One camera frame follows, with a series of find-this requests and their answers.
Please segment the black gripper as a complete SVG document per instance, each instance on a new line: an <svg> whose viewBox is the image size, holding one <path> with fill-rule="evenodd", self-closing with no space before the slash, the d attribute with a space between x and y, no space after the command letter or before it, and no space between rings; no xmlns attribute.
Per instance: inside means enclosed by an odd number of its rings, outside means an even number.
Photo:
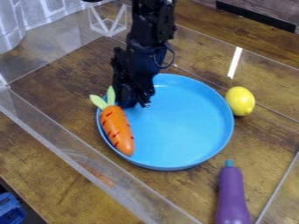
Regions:
<svg viewBox="0 0 299 224"><path fill-rule="evenodd" d="M168 42L141 45L134 38L125 39L125 49L116 47L110 60L113 67L112 86L116 90L116 102L122 108L132 108L137 102L142 108L150 105L154 95L153 77L164 68L164 56Z"/></svg>

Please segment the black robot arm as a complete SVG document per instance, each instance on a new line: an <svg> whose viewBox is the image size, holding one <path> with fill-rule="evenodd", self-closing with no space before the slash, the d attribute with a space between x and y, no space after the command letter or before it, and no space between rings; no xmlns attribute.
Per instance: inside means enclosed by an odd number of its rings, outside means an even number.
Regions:
<svg viewBox="0 0 299 224"><path fill-rule="evenodd" d="M174 52L168 44L176 31L176 0L132 0L132 26L125 49L116 47L110 60L112 87L121 108L137 103L146 107L154 95L153 77L173 64Z"/></svg>

